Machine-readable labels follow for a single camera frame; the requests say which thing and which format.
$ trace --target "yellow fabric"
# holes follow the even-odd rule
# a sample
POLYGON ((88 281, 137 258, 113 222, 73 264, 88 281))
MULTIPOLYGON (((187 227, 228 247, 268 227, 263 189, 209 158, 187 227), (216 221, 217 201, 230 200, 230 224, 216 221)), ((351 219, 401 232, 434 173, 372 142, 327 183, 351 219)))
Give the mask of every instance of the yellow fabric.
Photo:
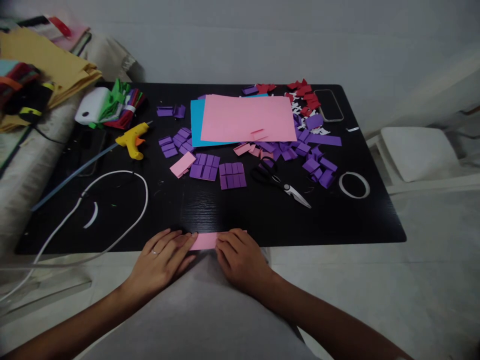
MULTIPOLYGON (((8 34, 0 32, 0 49, 0 59, 33 64, 42 71, 45 81, 54 82, 49 109, 102 77, 102 72, 95 64, 59 48, 46 37, 27 28, 17 28, 8 34)), ((1 122, 0 132, 4 126, 10 129, 12 124, 23 125, 24 122, 18 116, 6 116, 1 122)))

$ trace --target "white cable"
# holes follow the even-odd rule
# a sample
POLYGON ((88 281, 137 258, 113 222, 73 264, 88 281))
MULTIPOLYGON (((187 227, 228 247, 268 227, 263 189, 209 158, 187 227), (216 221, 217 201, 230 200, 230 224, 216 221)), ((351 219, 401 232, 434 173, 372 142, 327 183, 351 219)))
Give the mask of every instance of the white cable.
POLYGON ((135 225, 138 224, 138 222, 143 218, 144 214, 145 214, 145 210, 147 209, 147 205, 149 203, 149 188, 147 186, 147 181, 144 179, 143 176, 133 172, 133 171, 128 171, 128 170, 117 170, 117 171, 112 171, 112 172, 107 172, 106 174, 103 174, 102 176, 98 177, 97 179, 95 179, 90 185, 88 185, 85 190, 81 193, 80 195, 80 198, 78 198, 78 201, 76 202, 76 205, 75 207, 73 208, 72 211, 70 211, 70 213, 65 216, 65 218, 62 220, 62 222, 60 223, 60 225, 57 226, 57 228, 50 234, 50 236, 48 237, 48 239, 45 241, 45 243, 43 244, 43 246, 41 247, 40 251, 38 252, 38 255, 35 257, 35 260, 33 260, 33 263, 32 265, 30 266, 24 266, 24 267, 3 267, 3 268, 0 268, 0 270, 22 270, 22 269, 31 269, 28 274, 25 276, 25 278, 17 285, 13 288, 13 290, 11 290, 8 294, 4 295, 2 298, 0 298, 0 303, 2 301, 4 301, 6 298, 8 298, 10 295, 12 295, 13 293, 15 293, 18 289, 20 289, 22 287, 23 284, 25 284, 25 282, 27 282, 28 279, 30 279, 30 277, 32 276, 32 273, 34 272, 35 269, 38 269, 38 268, 42 268, 42 269, 54 269, 54 268, 70 268, 70 267, 75 267, 75 266, 78 266, 78 265, 81 265, 81 264, 84 264, 84 263, 87 263, 93 259, 96 259, 96 258, 99 258, 100 256, 102 256, 103 254, 107 253, 108 251, 110 251, 120 240, 122 240, 125 235, 127 235, 130 230, 132 230, 135 225), (94 255, 92 257, 89 257, 87 259, 83 259, 83 260, 80 260, 80 261, 76 261, 76 262, 71 262, 71 263, 68 263, 68 264, 53 264, 53 265, 35 265, 39 259, 40 259, 40 256, 43 254, 43 252, 45 251, 45 248, 48 246, 48 244, 50 243, 50 241, 53 239, 53 237, 55 236, 55 234, 60 230, 60 228, 65 224, 65 222, 70 218, 70 216, 73 215, 73 213, 78 209, 78 207, 80 206, 80 203, 82 202, 83 200, 83 196, 87 193, 87 191, 96 183, 98 182, 99 180, 103 179, 104 177, 108 176, 108 175, 112 175, 112 174, 118 174, 118 173, 129 173, 129 174, 133 174, 133 175, 136 175, 138 176, 140 179, 143 180, 143 184, 145 185, 145 205, 143 206, 143 210, 141 211, 141 214, 140 216, 138 217, 138 219, 133 223, 132 226, 130 226, 117 240, 115 240, 115 242, 113 244, 111 244, 109 247, 107 247, 104 251, 98 253, 97 255, 94 255))
POLYGON ((369 183, 367 182, 367 180, 360 174, 356 173, 356 172, 349 172, 347 171, 346 173, 344 173, 342 176, 340 176, 340 178, 338 179, 338 185, 340 185, 340 190, 342 190, 347 196, 353 198, 353 199, 365 199, 369 194, 370 194, 370 185, 369 183), (352 195, 351 193, 349 193, 347 190, 345 190, 345 187, 344 187, 344 176, 345 175, 353 175, 357 178, 359 178, 361 180, 361 182, 363 183, 363 185, 365 185, 365 194, 363 194, 362 196, 355 196, 355 195, 352 195))

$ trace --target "white wall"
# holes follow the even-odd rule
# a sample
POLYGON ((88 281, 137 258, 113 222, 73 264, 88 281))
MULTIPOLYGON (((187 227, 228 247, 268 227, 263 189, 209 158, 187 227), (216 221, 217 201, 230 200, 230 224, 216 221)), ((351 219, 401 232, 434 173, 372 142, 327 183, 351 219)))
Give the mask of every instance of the white wall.
POLYGON ((52 9, 116 38, 148 82, 341 84, 364 133, 480 49, 477 0, 3 1, 4 13, 52 9))

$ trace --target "roll of tape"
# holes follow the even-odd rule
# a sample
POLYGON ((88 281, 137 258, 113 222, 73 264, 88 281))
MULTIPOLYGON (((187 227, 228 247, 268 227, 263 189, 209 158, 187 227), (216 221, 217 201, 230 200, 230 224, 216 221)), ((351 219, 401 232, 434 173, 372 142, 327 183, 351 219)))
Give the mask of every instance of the roll of tape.
POLYGON ((360 175, 356 172, 347 171, 342 176, 340 176, 340 179, 338 179, 338 184, 340 185, 340 190, 343 191, 345 193, 345 195, 347 195, 347 196, 349 196, 353 199, 365 199, 370 194, 369 183, 367 182, 367 180, 365 180, 365 178, 362 175, 360 175), (363 183, 363 185, 365 185, 365 194, 363 194, 362 196, 355 196, 355 195, 352 195, 351 193, 349 193, 347 190, 345 190, 344 182, 343 182, 345 175, 353 175, 353 176, 359 178, 361 180, 361 182, 363 183))

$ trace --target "finger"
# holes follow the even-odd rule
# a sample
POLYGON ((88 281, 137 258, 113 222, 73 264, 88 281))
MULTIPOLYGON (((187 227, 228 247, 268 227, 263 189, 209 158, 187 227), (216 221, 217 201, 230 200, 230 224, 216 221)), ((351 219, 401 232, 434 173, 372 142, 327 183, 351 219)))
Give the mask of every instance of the finger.
POLYGON ((175 239, 177 236, 181 234, 182 234, 182 230, 169 232, 167 235, 163 236, 161 239, 157 241, 152 251, 156 252, 157 254, 160 254, 164 249, 164 247, 170 242, 170 240, 175 239))
POLYGON ((163 231, 160 231, 158 234, 154 235, 150 240, 148 240, 143 247, 143 250, 141 251, 140 255, 148 255, 150 252, 152 252, 152 249, 154 248, 155 244, 163 238, 165 235, 167 235, 170 232, 170 229, 165 229, 163 231))
POLYGON ((192 236, 190 236, 190 238, 185 242, 185 244, 179 248, 176 253, 171 257, 169 258, 169 261, 168 261, 168 264, 167 264, 167 267, 172 271, 172 272, 175 272, 177 271, 177 269, 179 268, 180 264, 182 263, 182 261, 184 260, 185 256, 187 255, 187 253, 189 252, 190 248, 192 247, 192 245, 195 243, 195 241, 197 240, 197 238, 199 237, 199 233, 198 232, 194 232, 192 236))
POLYGON ((174 238, 173 241, 176 242, 176 247, 181 248, 187 242, 187 240, 190 239, 190 236, 192 236, 192 233, 187 232, 184 235, 174 238))
POLYGON ((173 276, 174 278, 179 278, 184 271, 187 269, 187 267, 192 263, 193 260, 195 260, 197 256, 196 255, 191 255, 183 259, 181 262, 180 266, 175 272, 175 275, 173 276))
POLYGON ((237 253, 240 253, 245 247, 245 245, 239 240, 239 238, 231 232, 219 232, 216 237, 223 242, 228 242, 237 253))
POLYGON ((216 247, 223 252, 226 260, 228 261, 228 264, 232 264, 232 262, 235 259, 235 256, 237 256, 237 253, 235 252, 234 248, 230 245, 230 243, 228 241, 222 241, 218 239, 216 242, 216 247))
POLYGON ((218 263, 220 264, 220 267, 224 273, 227 273, 230 271, 230 264, 225 257, 225 254, 223 253, 222 250, 220 250, 218 247, 215 247, 216 251, 216 258, 218 260, 218 263))
POLYGON ((251 243, 257 243, 253 237, 251 237, 246 231, 243 231, 240 228, 235 228, 229 231, 230 233, 233 233, 236 235, 237 238, 240 239, 242 243, 245 245, 251 244, 251 243))

